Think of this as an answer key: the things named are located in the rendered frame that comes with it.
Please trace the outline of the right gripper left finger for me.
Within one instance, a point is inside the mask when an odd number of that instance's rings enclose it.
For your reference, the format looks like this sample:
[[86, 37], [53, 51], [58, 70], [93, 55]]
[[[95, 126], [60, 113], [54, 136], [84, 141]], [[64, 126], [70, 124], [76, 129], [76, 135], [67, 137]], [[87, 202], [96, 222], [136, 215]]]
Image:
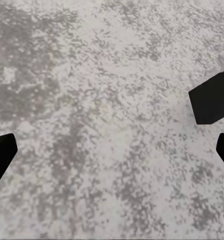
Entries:
[[0, 179], [18, 151], [13, 133], [0, 136]]

